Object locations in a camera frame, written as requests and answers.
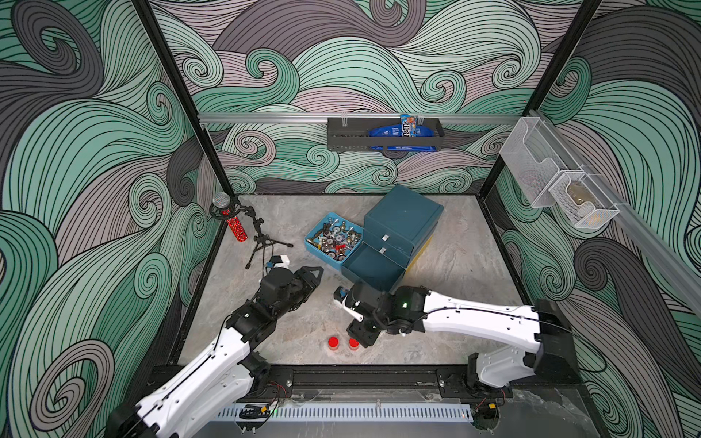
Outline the teal drawer cabinet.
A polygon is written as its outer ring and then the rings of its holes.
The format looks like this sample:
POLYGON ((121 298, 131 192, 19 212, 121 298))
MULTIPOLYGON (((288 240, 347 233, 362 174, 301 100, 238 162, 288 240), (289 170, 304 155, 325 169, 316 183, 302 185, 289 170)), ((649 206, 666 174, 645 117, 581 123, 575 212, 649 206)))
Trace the teal drawer cabinet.
POLYGON ((364 217, 361 244, 341 264, 353 283, 391 292, 428 243, 444 207, 404 186, 385 195, 364 217))

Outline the red paint can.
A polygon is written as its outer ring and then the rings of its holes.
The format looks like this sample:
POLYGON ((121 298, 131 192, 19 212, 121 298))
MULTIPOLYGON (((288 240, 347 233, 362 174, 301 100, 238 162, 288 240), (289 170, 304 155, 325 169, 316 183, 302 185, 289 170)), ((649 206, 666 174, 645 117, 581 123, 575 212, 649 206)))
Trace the red paint can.
POLYGON ((329 337, 327 340, 327 346, 328 346, 328 349, 331 351, 337 350, 340 346, 339 338, 336 336, 329 337))
POLYGON ((356 339, 350 338, 348 341, 349 348, 353 351, 359 350, 361 344, 356 339))

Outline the black wall basket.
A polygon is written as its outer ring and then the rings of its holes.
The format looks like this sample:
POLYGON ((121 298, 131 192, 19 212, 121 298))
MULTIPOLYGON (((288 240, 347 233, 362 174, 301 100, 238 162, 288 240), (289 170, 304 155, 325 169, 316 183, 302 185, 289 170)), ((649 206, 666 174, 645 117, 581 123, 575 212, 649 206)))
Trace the black wall basket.
POLYGON ((438 118, 416 116, 328 118, 331 151, 439 151, 445 130, 438 118))

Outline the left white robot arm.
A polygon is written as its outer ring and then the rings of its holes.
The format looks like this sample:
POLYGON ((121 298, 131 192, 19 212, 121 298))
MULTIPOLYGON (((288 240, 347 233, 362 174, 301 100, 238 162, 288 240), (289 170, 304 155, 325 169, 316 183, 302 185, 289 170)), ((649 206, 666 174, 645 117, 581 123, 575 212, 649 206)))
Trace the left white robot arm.
POLYGON ((280 318, 309 299, 323 273, 320 266, 271 268, 252 299, 225 317, 215 339, 154 392, 116 408, 104 435, 193 437, 226 405, 263 390, 270 365, 255 349, 280 318))

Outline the blue snack packet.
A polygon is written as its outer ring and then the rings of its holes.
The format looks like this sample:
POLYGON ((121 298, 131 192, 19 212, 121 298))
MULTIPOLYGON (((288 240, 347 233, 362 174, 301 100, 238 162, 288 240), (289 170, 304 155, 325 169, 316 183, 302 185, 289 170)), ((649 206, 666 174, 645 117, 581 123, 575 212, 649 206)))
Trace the blue snack packet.
MULTIPOLYGON (((372 129, 368 132, 372 138, 433 138, 434 131, 429 127, 418 123, 416 116, 402 115, 398 124, 372 129)), ((372 151, 438 151, 438 147, 431 144, 417 145, 374 145, 372 151)))

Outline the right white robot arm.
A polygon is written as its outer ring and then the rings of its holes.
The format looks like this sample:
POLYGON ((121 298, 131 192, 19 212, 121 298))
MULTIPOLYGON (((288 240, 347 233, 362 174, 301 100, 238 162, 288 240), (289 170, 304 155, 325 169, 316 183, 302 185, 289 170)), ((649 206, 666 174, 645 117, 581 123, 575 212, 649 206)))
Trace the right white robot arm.
POLYGON ((382 333, 456 333, 502 343, 491 353, 469 357, 469 388, 502 389, 531 377, 551 384, 581 381, 571 324, 554 301, 500 306, 421 287, 381 292, 365 283, 339 287, 333 299, 352 316, 347 331, 364 348, 382 333))

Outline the clear wall bin large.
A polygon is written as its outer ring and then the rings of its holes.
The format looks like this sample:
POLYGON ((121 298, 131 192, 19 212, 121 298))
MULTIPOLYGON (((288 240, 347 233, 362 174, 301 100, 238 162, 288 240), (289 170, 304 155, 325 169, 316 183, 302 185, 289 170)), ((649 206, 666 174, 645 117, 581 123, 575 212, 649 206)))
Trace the clear wall bin large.
POLYGON ((500 158, 532 208, 556 204, 551 186, 569 170, 562 143, 540 117, 522 117, 500 151, 500 158))

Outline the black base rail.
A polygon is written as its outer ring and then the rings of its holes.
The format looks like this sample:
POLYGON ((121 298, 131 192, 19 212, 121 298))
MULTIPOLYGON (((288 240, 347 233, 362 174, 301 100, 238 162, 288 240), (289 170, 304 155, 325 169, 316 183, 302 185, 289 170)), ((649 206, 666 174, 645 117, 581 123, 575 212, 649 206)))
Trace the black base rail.
POLYGON ((468 376, 467 365, 281 365, 271 366, 264 385, 281 387, 290 397, 298 391, 404 391, 434 392, 461 401, 505 401, 510 388, 495 389, 468 376))

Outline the black tripod with red microphone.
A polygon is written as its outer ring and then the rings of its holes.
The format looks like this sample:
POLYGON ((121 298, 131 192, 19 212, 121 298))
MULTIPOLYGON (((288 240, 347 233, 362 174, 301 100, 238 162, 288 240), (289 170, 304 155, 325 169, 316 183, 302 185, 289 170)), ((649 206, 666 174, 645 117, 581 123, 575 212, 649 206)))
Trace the black tripod with red microphone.
POLYGON ((246 233, 246 229, 240 217, 245 216, 251 220, 254 229, 253 242, 255 246, 246 263, 246 269, 251 268, 253 259, 257 253, 261 253, 263 266, 266 266, 267 259, 265 254, 268 248, 273 249, 276 245, 286 246, 288 248, 293 248, 294 246, 294 244, 273 239, 268 234, 264 233, 262 230, 264 219, 257 216, 257 212, 253 206, 242 204, 236 196, 230 196, 225 192, 215 193, 209 206, 209 213, 214 219, 226 223, 239 243, 248 240, 248 234, 246 233))

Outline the aluminium wall rail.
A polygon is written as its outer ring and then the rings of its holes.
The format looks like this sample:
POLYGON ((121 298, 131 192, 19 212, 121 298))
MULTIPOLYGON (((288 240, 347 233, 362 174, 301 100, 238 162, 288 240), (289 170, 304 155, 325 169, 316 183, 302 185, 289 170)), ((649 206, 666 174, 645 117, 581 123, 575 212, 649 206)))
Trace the aluminium wall rail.
POLYGON ((578 151, 559 132, 558 128, 547 118, 542 111, 532 109, 529 115, 539 118, 547 131, 546 137, 554 140, 553 151, 557 153, 565 169, 574 171, 578 175, 589 180, 593 185, 593 193, 604 199, 604 204, 613 206, 618 210, 618 215, 613 217, 618 226, 638 246, 646 260, 656 271, 662 275, 666 282, 681 296, 688 308, 696 315, 700 314, 700 275, 690 268, 664 240, 648 226, 648 223, 633 209, 630 204, 624 202, 622 197, 613 190, 601 173, 595 171, 593 166, 587 164, 578 151))
MULTIPOLYGON (((203 124, 238 124, 238 123, 283 123, 306 124, 326 123, 328 119, 394 119, 400 118, 399 113, 309 113, 309 112, 202 112, 198 115, 203 124)), ((518 115, 504 114, 418 114, 418 119, 437 118, 442 123, 456 125, 502 125, 515 124, 520 119, 518 115)))

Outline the aluminium wall rail back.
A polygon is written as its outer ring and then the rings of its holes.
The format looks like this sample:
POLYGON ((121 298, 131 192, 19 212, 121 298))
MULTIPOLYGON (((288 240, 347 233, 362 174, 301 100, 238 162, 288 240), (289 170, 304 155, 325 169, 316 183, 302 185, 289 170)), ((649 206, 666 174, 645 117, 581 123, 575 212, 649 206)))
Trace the aluminium wall rail back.
MULTIPOLYGON (((326 123, 328 119, 394 119, 400 118, 399 113, 309 113, 309 112, 202 112, 198 115, 203 124, 238 124, 238 123, 283 123, 306 124, 326 123)), ((437 118, 442 123, 456 125, 502 125, 515 124, 520 119, 518 115, 504 114, 418 114, 418 119, 437 118)))

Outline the aluminium wall rail right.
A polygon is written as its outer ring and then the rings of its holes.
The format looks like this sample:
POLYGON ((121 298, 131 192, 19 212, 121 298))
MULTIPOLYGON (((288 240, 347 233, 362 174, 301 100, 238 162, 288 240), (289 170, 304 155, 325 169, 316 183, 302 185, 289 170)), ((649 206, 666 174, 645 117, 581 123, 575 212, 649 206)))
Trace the aluminium wall rail right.
POLYGON ((539 118, 547 131, 546 137, 554 140, 553 151, 557 153, 565 169, 574 171, 578 175, 589 180, 593 185, 593 193, 604 199, 604 204, 613 206, 618 210, 618 215, 613 217, 618 226, 638 246, 646 260, 656 271, 662 275, 666 282, 681 296, 688 308, 696 315, 700 314, 700 275, 690 268, 664 240, 648 226, 648 223, 633 209, 630 204, 624 202, 622 197, 613 190, 601 173, 595 171, 593 166, 587 164, 578 151, 559 132, 558 128, 547 118, 542 111, 532 109, 529 115, 539 118))

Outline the blue tray of hardware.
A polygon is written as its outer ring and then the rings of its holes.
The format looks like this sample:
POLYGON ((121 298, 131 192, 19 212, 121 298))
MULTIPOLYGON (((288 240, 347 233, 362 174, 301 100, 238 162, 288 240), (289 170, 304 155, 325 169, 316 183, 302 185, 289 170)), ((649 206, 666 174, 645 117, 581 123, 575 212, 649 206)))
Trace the blue tray of hardware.
POLYGON ((307 233, 307 250, 332 268, 341 267, 363 242, 364 229, 358 224, 330 212, 307 233))

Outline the clear wall bin small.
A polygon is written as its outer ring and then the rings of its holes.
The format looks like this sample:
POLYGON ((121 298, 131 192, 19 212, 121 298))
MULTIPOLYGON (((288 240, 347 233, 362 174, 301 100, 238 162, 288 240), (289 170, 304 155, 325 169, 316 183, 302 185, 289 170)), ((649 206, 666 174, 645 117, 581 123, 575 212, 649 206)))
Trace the clear wall bin small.
POLYGON ((580 230, 600 230, 620 213, 604 190, 582 171, 561 173, 549 187, 549 194, 580 230))

